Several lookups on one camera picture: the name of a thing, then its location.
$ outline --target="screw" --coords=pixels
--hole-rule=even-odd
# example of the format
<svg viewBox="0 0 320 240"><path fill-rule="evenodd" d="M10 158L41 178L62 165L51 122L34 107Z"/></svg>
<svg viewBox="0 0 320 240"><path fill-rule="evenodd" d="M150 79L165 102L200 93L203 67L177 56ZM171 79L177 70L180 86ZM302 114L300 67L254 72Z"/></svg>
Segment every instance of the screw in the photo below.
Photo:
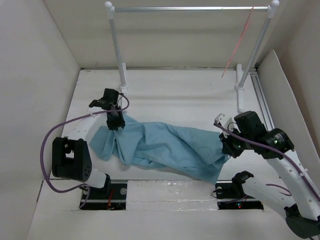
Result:
<svg viewBox="0 0 320 240"><path fill-rule="evenodd" d="M216 194L222 194L222 187L218 186L218 187L215 189L215 192L216 192Z"/></svg>
<svg viewBox="0 0 320 240"><path fill-rule="evenodd" d="M126 194L127 194L127 189L124 188L124 187L121 188L121 189L120 189L120 194L121 194L121 195L126 195Z"/></svg>

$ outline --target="cable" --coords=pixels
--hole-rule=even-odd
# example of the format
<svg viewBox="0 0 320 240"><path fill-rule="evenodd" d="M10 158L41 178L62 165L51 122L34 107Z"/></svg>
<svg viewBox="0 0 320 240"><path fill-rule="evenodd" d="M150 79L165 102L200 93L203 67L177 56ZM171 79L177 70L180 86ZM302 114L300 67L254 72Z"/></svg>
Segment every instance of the cable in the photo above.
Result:
<svg viewBox="0 0 320 240"><path fill-rule="evenodd" d="M53 190L55 191L56 193L59 193L59 194L63 194L63 193L67 193L67 192L70 192L72 190L75 190L79 187L87 187L88 188L88 194L87 194L87 197L86 199L84 200L84 203L80 206L82 207L84 204L86 204L86 201L88 200L88 197L89 197L89 192L90 192L90 187L85 184L85 183L82 183L82 184L79 184L77 186L74 186L74 187L71 187L69 189L65 189L65 190L59 190L57 188L55 188L52 183L50 182L50 175L47 175L46 173L46 169L45 169L45 163L44 163L44 151L45 151L45 146L46 146L46 142L50 136L50 134L56 130L57 128L59 127L62 127L66 124L69 124L69 123L72 123L74 121L77 121L77 120L80 120L80 119L85 119L85 118L88 118L88 117L91 117L92 115L98 115L98 114L105 114L105 113L114 113L114 112L122 112L124 110L126 110L129 106L130 106L130 102L129 102L129 99L122 95L125 100L127 101L127 106L125 108L122 108L122 109L118 109L118 110L103 110L103 111L96 111L96 112L93 112L91 114L87 114L87 115L83 115L83 116L79 116L79 117L76 117L76 118L73 118L73 119L70 119L68 121L65 121L65 122L62 122L62 123L59 123L58 125L54 126L53 128L51 128L48 133L45 135L43 141L42 141L42 144L41 144L41 149L40 149L40 166L41 166L41 171L42 171L42 174L43 174L43 177L44 177L44 180L46 181L46 183L48 184L48 186Z"/></svg>
<svg viewBox="0 0 320 240"><path fill-rule="evenodd" d="M228 124L228 126L226 127L226 129L228 129L229 130L229 126L230 126L230 124L235 124L235 125L237 125L237 123L235 123L234 121L232 121L232 122L230 122L229 124Z"/></svg>
<svg viewBox="0 0 320 240"><path fill-rule="evenodd" d="M214 190L212 193L211 193L211 196L214 197L215 199L218 199L216 196L214 196L214 193L216 193L217 190Z"/></svg>
<svg viewBox="0 0 320 240"><path fill-rule="evenodd" d="M288 189L286 189L285 187L283 187L283 186L280 186L280 185L277 185L277 184L272 184L272 183L268 183L268 184L266 184L266 186L277 187L277 188L283 189L283 190L287 191L289 194L280 192L281 194L283 194L285 196L288 196L288 197L292 197L291 192Z"/></svg>
<svg viewBox="0 0 320 240"><path fill-rule="evenodd" d="M112 192L110 193L110 197L109 197L109 199L108 199L108 205L106 206L106 209L107 209L107 210L108 210L109 207L111 206L110 201L111 201L112 196L114 195L114 193L115 193L115 190L113 189Z"/></svg>
<svg viewBox="0 0 320 240"><path fill-rule="evenodd" d="M240 201L242 201L244 199L247 199L247 198L248 198L248 195L244 195L243 197L235 199L235 200L225 201L225 203L226 204L232 204L232 203L240 202Z"/></svg>
<svg viewBox="0 0 320 240"><path fill-rule="evenodd" d="M284 154L283 152L279 151L278 149L271 147L271 146L267 146L255 141L251 141L248 139L245 139L241 136L238 136L236 134L234 134L233 132L229 131L228 129L225 129L223 126L221 126L217 120L214 121L214 124L217 128L223 130L224 132L226 132L227 134L231 135L232 137L239 139L247 144L252 144L264 149L268 149L270 151L273 151L279 155L281 155L282 157L284 157L295 169L299 174L304 174L301 169L298 167L298 165L290 158L288 157L286 154ZM307 187L309 188L309 190L312 192L312 194L314 195L314 197L318 200L318 202L320 202L320 196L317 194L316 190L312 187L311 183L308 181L308 179L306 178L306 176L301 175L302 180L305 182L305 184L307 185Z"/></svg>
<svg viewBox="0 0 320 240"><path fill-rule="evenodd" d="M240 38L239 38L238 42L236 43L236 45L235 45L235 47L234 47L234 50L233 50L233 52L232 52L232 54L231 54L231 57L229 58L228 63L226 64L226 67L225 67L225 69L224 69L224 71L223 71L223 74L222 74L221 78L224 77L224 75L225 75L225 73L226 73L226 71L227 71L227 69L228 69L228 67L229 67L229 64L231 63L232 59L234 58L234 56L235 56L235 54L236 54L236 52L237 52L237 50L238 50L238 48L239 48L239 46L240 46L240 43L242 42L242 40L243 40L243 38L244 38L244 36L245 36L245 33L246 33L246 31L248 30L248 28L249 28L249 25L250 25L250 23L251 23L251 21L252 21L251 14L252 14L254 8L255 8L255 5L253 5L253 7L252 7L252 9L251 9L251 11L250 11L250 14L249 14L249 16L248 16L248 18L247 18L247 20L246 20L246 22L245 22L245 24L244 24L244 28L243 28L243 31L242 31L242 33L241 33L241 35L240 35Z"/></svg>
<svg viewBox="0 0 320 240"><path fill-rule="evenodd" d="M120 102L120 100L124 97L123 93L119 93L119 95L121 95L121 97L119 98L119 100L116 102L116 104L118 105L118 103Z"/></svg>
<svg viewBox="0 0 320 240"><path fill-rule="evenodd" d="M217 192L217 190L214 190L214 191L211 193L211 196L214 197L215 199L219 199L219 198L217 198L216 196L214 196L214 193L216 193L216 192ZM245 195L245 196L243 196L243 197L241 197L241 198L238 198L238 199L235 199L235 200L225 201L224 203L227 203L227 204L236 203L236 202L239 202L239 201L244 200L244 199L247 200L247 198L248 198L248 195Z"/></svg>
<svg viewBox="0 0 320 240"><path fill-rule="evenodd" d="M87 187L87 193L86 193L86 196L85 196L85 199L84 199L84 202L79 206L79 208L81 209L84 205L86 205L88 199L89 199L89 194L90 194L90 187L89 186L86 186Z"/></svg>

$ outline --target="white wall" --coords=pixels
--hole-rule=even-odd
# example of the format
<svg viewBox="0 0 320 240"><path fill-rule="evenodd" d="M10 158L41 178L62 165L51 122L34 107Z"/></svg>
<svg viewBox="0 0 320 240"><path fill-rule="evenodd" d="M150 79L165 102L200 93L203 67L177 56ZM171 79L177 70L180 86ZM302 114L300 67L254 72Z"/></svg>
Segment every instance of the white wall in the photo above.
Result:
<svg viewBox="0 0 320 240"><path fill-rule="evenodd" d="M320 155L320 1L312 2L280 63Z"/></svg>
<svg viewBox="0 0 320 240"><path fill-rule="evenodd" d="M106 0L43 0L81 67L115 67ZM111 0L116 7L152 6L267 6L271 0ZM280 0L262 48L290 0ZM289 17L297 7L289 9ZM192 66L224 68L243 31L249 12L119 13L115 15L122 60L130 67ZM253 21L234 57L247 64L266 12L253 13ZM290 32L290 20L274 34L274 41Z"/></svg>
<svg viewBox="0 0 320 240"><path fill-rule="evenodd" d="M27 238L43 179L41 142L65 119L78 74L41 0L0 0L1 239ZM49 168L50 147L45 156Z"/></svg>
<svg viewBox="0 0 320 240"><path fill-rule="evenodd" d="M261 63L270 50L275 50L276 55L281 58L286 52L288 42L297 31L297 26L305 19L314 0L290 0L286 3L279 20L276 23L269 39L257 62Z"/></svg>

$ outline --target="metal rod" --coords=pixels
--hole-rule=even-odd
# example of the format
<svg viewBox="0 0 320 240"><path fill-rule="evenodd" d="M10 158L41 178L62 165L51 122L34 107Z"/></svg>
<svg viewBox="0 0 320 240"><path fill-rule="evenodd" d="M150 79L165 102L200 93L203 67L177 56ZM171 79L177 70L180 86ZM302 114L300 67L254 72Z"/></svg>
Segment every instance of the metal rod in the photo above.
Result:
<svg viewBox="0 0 320 240"><path fill-rule="evenodd" d="M257 56L258 50L259 50L260 45L261 45L261 43L262 43L262 41L264 39L264 36L265 36L265 34L266 34L267 30L268 30L268 26L269 26L269 24L271 22L271 19L272 18L268 18L268 17L265 19L263 27L262 27L262 29L260 31L259 36L258 36L258 39L256 40L256 43L255 43L254 48L252 50L251 56L249 58L249 61L246 64L246 67L245 67L245 70L243 72L242 78L241 78L240 82L237 85L238 88L243 88L244 85L245 85L245 81L246 81L246 78L247 78L248 73L250 71L251 65L252 65L252 63L254 62L254 60L255 60L255 58Z"/></svg>
<svg viewBox="0 0 320 240"><path fill-rule="evenodd" d="M182 6L182 7L114 7L116 13L148 13L148 12L220 12L250 11L267 12L268 6Z"/></svg>
<svg viewBox="0 0 320 240"><path fill-rule="evenodd" d="M109 19L109 24L110 24L110 28L111 28L111 35L112 35L112 40L113 40L113 47L114 47L115 57L116 57L116 61L117 61L117 64L118 64L118 69L119 69L119 74L120 74L121 86L125 87L125 86L127 86L127 83L126 83L125 72L124 72L124 68L123 68L123 65L122 65L122 59L121 59L121 55L120 55L120 49L119 49L119 43L118 43L118 38L117 38L115 20L114 19Z"/></svg>

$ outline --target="horizontal bar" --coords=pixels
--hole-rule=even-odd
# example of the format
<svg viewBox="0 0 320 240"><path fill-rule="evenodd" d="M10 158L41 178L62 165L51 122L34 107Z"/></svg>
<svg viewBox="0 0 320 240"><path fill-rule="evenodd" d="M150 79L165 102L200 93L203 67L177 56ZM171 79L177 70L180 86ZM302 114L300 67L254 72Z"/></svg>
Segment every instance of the horizontal bar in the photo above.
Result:
<svg viewBox="0 0 320 240"><path fill-rule="evenodd" d="M163 7L114 7L116 13L148 13L148 12L220 12L250 11L252 6L163 6ZM268 11L268 6L255 6L253 10Z"/></svg>

